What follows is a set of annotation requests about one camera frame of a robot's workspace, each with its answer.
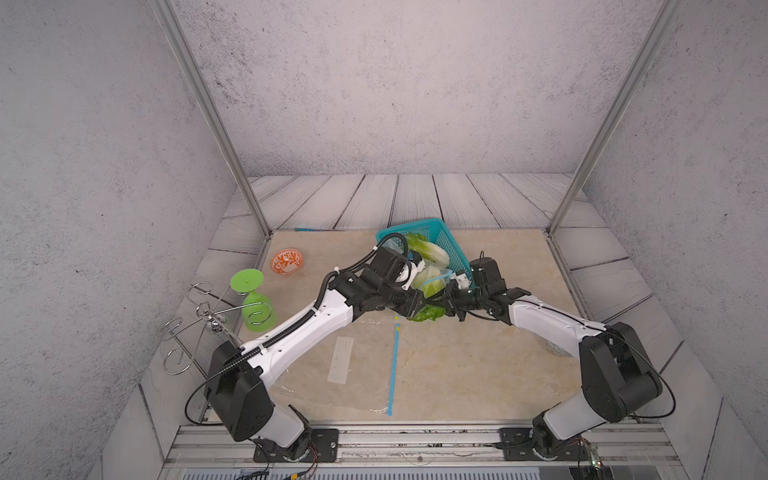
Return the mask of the chinese cabbage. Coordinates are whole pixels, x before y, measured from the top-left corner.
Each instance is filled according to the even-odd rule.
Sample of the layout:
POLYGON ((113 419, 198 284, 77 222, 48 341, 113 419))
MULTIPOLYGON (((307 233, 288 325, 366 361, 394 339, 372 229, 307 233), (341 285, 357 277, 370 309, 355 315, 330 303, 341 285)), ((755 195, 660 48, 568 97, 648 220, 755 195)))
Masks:
POLYGON ((430 242, 422 234, 406 233, 406 240, 409 249, 418 253, 425 262, 431 263, 438 268, 445 269, 450 264, 450 256, 437 244, 430 242))
POLYGON ((413 322, 425 322, 425 321, 435 321, 445 315, 446 311, 444 308, 434 305, 427 305, 423 307, 418 313, 416 313, 414 316, 409 317, 409 321, 413 322))
POLYGON ((411 287, 423 293, 426 299, 443 291, 449 283, 454 272, 450 269, 441 269, 433 264, 426 264, 425 268, 416 276, 411 287))

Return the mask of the chinese cabbage top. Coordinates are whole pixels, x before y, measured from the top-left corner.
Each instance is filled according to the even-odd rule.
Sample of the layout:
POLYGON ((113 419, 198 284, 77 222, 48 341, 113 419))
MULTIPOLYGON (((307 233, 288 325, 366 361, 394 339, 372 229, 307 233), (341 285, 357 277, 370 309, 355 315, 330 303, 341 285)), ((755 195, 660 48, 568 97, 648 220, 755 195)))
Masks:
POLYGON ((437 244, 430 242, 422 234, 406 233, 406 240, 409 249, 418 253, 425 262, 431 263, 438 268, 445 269, 450 264, 450 256, 437 244))

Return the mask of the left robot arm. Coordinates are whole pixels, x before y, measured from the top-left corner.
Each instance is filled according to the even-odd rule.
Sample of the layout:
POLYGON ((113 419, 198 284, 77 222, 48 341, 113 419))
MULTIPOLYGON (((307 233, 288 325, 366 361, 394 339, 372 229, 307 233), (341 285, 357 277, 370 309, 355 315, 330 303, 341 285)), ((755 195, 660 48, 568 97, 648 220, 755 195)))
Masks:
POLYGON ((311 427, 294 407, 276 404, 270 388, 326 337, 371 311, 411 317, 425 304, 413 287, 425 267, 417 254, 374 247, 363 259, 325 275, 315 301, 261 337, 213 354, 202 385, 205 397, 236 442, 267 440, 297 455, 311 427))

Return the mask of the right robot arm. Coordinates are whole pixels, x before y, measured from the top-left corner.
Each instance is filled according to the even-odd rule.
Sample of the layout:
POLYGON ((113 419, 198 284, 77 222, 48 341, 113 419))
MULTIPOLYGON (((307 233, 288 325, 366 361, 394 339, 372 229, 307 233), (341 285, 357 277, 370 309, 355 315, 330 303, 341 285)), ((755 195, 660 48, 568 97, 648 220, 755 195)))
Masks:
POLYGON ((618 423, 663 393, 664 382, 631 326, 588 321, 509 288, 490 257, 472 261, 470 269, 473 286, 461 289, 452 280, 434 296, 448 316, 463 320, 483 310, 490 320, 529 331, 579 361, 580 391, 532 421, 533 449, 541 457, 554 457, 585 431, 618 423))

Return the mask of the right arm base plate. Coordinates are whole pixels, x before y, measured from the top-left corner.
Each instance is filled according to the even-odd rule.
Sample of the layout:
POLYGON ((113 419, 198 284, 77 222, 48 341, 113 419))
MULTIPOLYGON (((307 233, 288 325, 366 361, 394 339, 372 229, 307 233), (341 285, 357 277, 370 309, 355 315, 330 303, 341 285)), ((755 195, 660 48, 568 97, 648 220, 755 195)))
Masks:
POLYGON ((586 461, 590 454, 585 440, 550 440, 533 428, 501 428, 493 446, 502 451, 505 461, 586 461))

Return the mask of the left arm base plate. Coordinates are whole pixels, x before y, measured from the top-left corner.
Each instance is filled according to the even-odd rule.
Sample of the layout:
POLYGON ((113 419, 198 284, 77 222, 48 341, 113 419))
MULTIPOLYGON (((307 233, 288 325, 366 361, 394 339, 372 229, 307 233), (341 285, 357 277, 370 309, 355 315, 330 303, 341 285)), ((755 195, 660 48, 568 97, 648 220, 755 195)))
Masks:
POLYGON ((256 463, 334 463, 337 460, 340 432, 335 428, 310 429, 289 445, 272 440, 254 441, 256 463))

